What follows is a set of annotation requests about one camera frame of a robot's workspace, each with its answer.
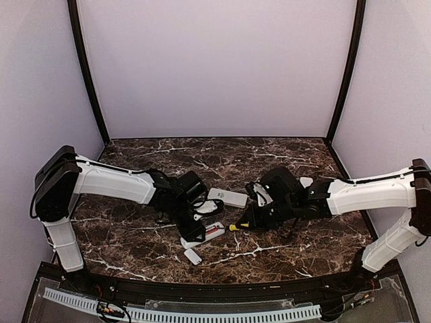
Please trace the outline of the white battery cover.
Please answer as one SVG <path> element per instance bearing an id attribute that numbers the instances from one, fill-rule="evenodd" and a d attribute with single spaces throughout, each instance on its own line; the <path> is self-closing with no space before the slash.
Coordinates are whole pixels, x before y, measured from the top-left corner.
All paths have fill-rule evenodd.
<path id="1" fill-rule="evenodd" d="M 192 249 L 186 249 L 184 255 L 191 261 L 193 265 L 201 264 L 202 258 Z"/>

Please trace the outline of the yellow handled screwdriver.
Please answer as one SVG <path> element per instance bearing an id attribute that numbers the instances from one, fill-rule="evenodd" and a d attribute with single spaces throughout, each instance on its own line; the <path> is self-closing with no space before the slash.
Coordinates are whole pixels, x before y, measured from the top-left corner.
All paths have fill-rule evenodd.
<path id="1" fill-rule="evenodd" d="M 230 224 L 228 229 L 230 231 L 249 230 L 249 223 Z"/>

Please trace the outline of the white remote with battery bay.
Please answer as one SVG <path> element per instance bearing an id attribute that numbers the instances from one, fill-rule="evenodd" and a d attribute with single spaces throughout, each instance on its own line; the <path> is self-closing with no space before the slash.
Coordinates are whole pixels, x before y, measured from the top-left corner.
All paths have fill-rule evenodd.
<path id="1" fill-rule="evenodd" d="M 223 235 L 225 231 L 225 227 L 221 222 L 215 222 L 205 227 L 204 235 L 199 234 L 192 242 L 187 242 L 184 238 L 181 238 L 180 243 L 185 250 L 188 250 Z"/>

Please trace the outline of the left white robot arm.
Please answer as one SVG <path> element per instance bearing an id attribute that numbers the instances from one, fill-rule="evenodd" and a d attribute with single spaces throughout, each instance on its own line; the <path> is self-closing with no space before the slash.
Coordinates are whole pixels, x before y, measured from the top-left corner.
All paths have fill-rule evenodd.
<path id="1" fill-rule="evenodd" d="M 39 220 L 59 256 L 68 281 L 80 293 L 95 288 L 94 277 L 84 270 L 85 261 L 71 223 L 75 199 L 81 195 L 105 196 L 149 206 L 175 224 L 187 242 L 202 242 L 205 226 L 195 219 L 197 199 L 206 187 L 193 171 L 181 177 L 163 171 L 130 170 L 102 164 L 61 147 L 38 171 L 30 201 L 30 217 Z"/>

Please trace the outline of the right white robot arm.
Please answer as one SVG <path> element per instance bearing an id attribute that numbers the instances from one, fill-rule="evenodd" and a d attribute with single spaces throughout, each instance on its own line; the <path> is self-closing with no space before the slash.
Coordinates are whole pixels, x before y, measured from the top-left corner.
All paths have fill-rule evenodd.
<path id="1" fill-rule="evenodd" d="M 246 186 L 252 203 L 229 227 L 236 230 L 276 229 L 290 219 L 322 219 L 353 211 L 401 207 L 401 218 L 378 240 L 357 252 L 343 278 L 351 292 L 361 290 L 370 275 L 410 245 L 430 237 L 430 167 L 415 159 L 408 168 L 361 179 L 297 178 L 285 167 L 274 168 Z"/>

